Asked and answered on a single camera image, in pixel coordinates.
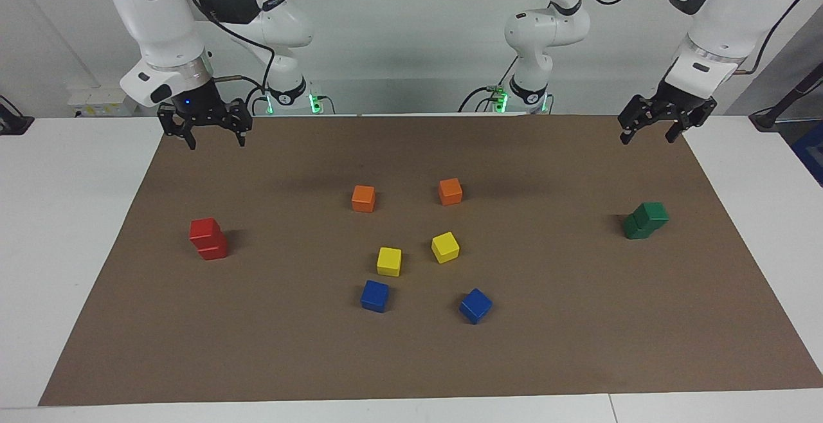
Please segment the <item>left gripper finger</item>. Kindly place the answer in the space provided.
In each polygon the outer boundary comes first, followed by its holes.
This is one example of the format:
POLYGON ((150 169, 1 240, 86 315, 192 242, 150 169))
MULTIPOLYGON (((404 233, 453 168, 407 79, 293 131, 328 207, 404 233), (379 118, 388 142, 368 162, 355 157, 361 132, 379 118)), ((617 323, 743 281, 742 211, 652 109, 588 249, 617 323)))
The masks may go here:
POLYGON ((699 107, 691 111, 679 110, 675 112, 675 120, 666 132, 668 143, 674 143, 685 131, 692 127, 701 127, 707 118, 714 112, 717 101, 714 98, 703 102, 699 107))
POLYGON ((667 100, 634 95, 619 113, 621 143, 628 145, 640 129, 654 124, 663 116, 670 115, 672 106, 667 100))

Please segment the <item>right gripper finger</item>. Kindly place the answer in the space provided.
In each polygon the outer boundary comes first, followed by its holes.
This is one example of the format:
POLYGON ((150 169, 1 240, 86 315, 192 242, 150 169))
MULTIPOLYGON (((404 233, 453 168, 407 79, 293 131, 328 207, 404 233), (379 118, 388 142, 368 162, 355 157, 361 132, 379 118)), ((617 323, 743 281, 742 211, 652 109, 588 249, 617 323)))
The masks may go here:
POLYGON ((180 118, 174 105, 159 105, 158 119, 161 122, 164 134, 182 139, 190 150, 196 149, 196 139, 193 136, 193 122, 188 118, 180 118))
POLYGON ((247 133, 253 128, 253 117, 244 100, 232 100, 224 104, 222 127, 232 131, 240 147, 245 147, 247 133))

